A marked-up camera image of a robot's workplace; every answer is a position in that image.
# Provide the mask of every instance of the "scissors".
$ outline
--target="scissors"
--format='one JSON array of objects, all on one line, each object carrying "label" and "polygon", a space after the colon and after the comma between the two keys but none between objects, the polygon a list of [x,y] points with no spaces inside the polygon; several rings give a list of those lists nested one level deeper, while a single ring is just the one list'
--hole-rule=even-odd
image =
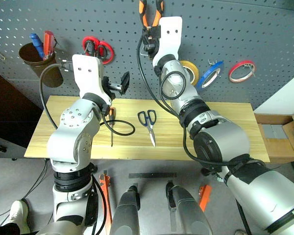
[{"label": "scissors", "polygon": [[82,41],[82,46],[85,50],[86,55],[96,56],[102,60],[104,65],[110,63],[114,58],[114,51],[112,46],[105,41],[99,41],[99,39],[94,36],[86,36]]},{"label": "scissors", "polygon": [[156,139],[155,139],[155,134],[152,128],[157,120],[156,111],[147,110],[147,115],[145,111],[140,111],[137,114],[137,116],[138,116],[138,121],[141,123],[141,125],[147,127],[152,145],[155,147]]}]

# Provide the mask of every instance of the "orange pliers handle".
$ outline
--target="orange pliers handle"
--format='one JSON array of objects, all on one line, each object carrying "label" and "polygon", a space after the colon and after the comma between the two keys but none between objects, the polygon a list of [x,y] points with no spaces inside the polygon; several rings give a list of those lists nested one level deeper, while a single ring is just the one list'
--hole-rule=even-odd
[{"label": "orange pliers handle", "polygon": [[[144,27],[148,27],[148,22],[146,18],[146,7],[147,7],[147,0],[140,0],[139,1],[139,16],[141,18],[141,22]],[[152,26],[157,26],[159,24],[159,20],[162,17],[162,13],[164,10],[163,0],[156,0],[156,15],[155,19],[153,20]]]}]

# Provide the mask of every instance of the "pegboard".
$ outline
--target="pegboard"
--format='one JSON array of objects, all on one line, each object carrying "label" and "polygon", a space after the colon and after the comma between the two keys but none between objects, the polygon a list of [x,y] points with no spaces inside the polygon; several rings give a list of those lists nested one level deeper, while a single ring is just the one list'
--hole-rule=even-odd
[{"label": "pegboard", "polygon": [[[164,16],[182,16],[179,59],[196,64],[203,74],[210,61],[224,61],[217,81],[200,95],[205,101],[250,102],[255,109],[294,77],[294,1],[285,0],[165,0]],[[148,1],[153,14],[155,2]],[[115,59],[104,66],[104,75],[119,83],[130,71],[130,87],[124,98],[151,99],[141,79],[136,46],[142,26],[138,0],[0,0],[0,75],[41,107],[38,77],[18,56],[22,45],[35,32],[54,32],[59,46],[56,58],[71,59],[82,53],[86,35],[105,40],[114,48]],[[252,60],[256,77],[231,83],[227,73],[241,60]],[[142,58],[151,88],[159,93],[151,61]],[[50,94],[76,95],[73,73],[62,71],[64,83],[45,87]]]}]

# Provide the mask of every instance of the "scissors handle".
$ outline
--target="scissors handle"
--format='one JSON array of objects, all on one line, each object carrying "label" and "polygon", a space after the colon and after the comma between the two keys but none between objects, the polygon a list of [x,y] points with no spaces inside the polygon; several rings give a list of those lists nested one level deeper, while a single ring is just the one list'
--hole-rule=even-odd
[{"label": "scissors handle", "polygon": [[149,109],[149,110],[147,110],[147,115],[148,115],[150,124],[154,125],[156,123],[156,120],[157,120],[156,111],[154,111],[152,109]]},{"label": "scissors handle", "polygon": [[140,111],[137,114],[137,117],[138,117],[138,121],[141,123],[141,125],[148,126],[147,116],[146,116],[146,112],[145,111]]}]

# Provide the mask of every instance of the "gray floor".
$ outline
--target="gray floor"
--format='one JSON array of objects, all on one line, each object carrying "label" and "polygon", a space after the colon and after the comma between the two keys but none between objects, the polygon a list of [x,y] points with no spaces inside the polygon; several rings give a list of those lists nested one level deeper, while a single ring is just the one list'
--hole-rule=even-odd
[{"label": "gray floor", "polygon": [[[212,194],[207,205],[205,215],[212,227],[214,235],[231,235],[236,229],[242,229],[234,197],[224,183],[220,183],[214,176],[204,177],[200,173],[200,166],[193,161],[141,161],[141,160],[100,160],[93,161],[98,165],[99,173],[108,171],[111,176],[110,201],[112,213],[122,193],[132,184],[138,184],[141,194],[141,210],[139,220],[142,235],[164,234],[171,231],[170,214],[165,197],[165,185],[173,180],[186,188],[198,200],[198,189],[201,185],[210,184]],[[0,213],[8,210],[14,200],[20,199],[28,191],[39,175],[44,161],[40,159],[0,159]],[[270,164],[269,168],[276,170],[294,182],[294,171],[290,164]],[[129,173],[148,172],[176,172],[177,177],[157,179],[129,179]],[[37,231],[47,224],[52,212],[53,176],[49,167],[47,178],[27,198],[30,205],[28,217],[29,227]],[[6,215],[0,217],[0,223]],[[102,220],[102,208],[99,208],[99,221]],[[266,234],[258,228],[247,216],[254,235]]]}]

